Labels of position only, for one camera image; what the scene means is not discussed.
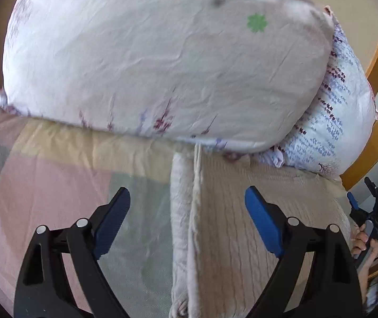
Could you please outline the person right hand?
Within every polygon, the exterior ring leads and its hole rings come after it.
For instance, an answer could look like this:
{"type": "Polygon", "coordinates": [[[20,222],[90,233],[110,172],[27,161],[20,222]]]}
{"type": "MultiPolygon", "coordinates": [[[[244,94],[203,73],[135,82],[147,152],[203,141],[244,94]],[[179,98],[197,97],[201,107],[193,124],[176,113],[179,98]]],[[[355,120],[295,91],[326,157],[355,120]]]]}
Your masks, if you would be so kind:
{"type": "Polygon", "coordinates": [[[370,239],[366,232],[366,224],[356,228],[356,235],[352,240],[352,256],[361,255],[363,252],[368,256],[363,260],[363,267],[357,271],[358,281],[361,288],[362,303],[366,303],[369,270],[378,255],[378,240],[370,239]]]}

